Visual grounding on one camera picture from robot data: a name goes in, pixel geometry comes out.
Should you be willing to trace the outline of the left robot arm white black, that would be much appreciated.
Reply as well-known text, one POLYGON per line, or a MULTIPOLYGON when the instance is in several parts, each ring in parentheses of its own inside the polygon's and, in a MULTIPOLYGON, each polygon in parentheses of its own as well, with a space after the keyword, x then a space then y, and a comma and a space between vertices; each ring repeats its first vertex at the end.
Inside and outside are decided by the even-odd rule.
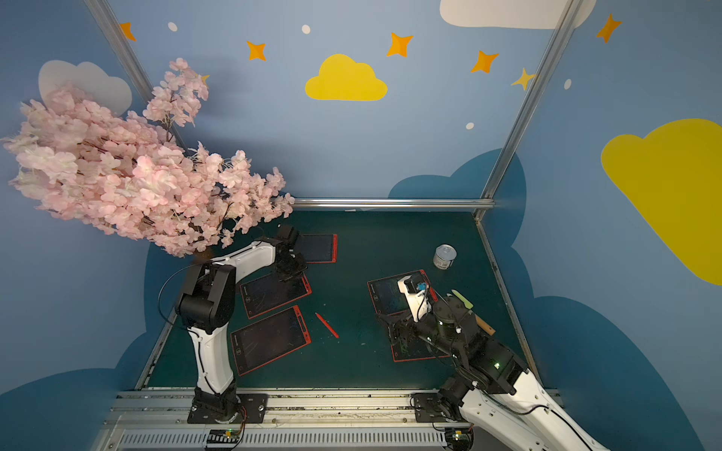
POLYGON ((231 424, 242 415, 228 349, 236 284, 271 266, 284 278, 301 274, 306 270, 306 260, 294 253, 298 237, 295 227, 282 225, 274 238, 261 238, 235 252, 195 264, 186 274, 175 311, 191 337, 197 362, 190 424, 231 424))

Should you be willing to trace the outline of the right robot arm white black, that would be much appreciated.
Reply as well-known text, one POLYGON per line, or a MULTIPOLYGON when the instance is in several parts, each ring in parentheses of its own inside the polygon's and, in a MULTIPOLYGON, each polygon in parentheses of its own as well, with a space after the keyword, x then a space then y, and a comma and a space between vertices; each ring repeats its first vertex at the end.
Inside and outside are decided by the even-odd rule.
POLYGON ((453 374, 432 394, 414 394, 417 420, 445 432, 450 449, 466 450, 467 423, 512 450, 601 450, 541 386, 526 363, 479 325, 455 296, 424 302, 407 314, 383 315, 394 345, 422 342, 449 358, 453 374))

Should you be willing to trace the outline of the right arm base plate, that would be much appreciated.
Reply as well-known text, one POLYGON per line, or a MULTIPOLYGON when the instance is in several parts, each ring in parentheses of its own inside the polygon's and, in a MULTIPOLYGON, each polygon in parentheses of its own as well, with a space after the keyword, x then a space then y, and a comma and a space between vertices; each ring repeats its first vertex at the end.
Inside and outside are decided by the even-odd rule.
POLYGON ((465 423, 460 398, 447 392, 418 392, 411 394, 410 406, 417 423, 465 423))

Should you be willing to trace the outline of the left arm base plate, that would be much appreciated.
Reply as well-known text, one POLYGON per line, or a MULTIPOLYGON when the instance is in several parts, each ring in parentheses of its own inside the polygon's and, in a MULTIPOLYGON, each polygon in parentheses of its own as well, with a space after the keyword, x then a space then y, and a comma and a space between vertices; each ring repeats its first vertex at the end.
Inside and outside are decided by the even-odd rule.
POLYGON ((188 424, 240 425, 261 424, 265 417, 267 394, 231 394, 208 401, 193 400, 188 424))

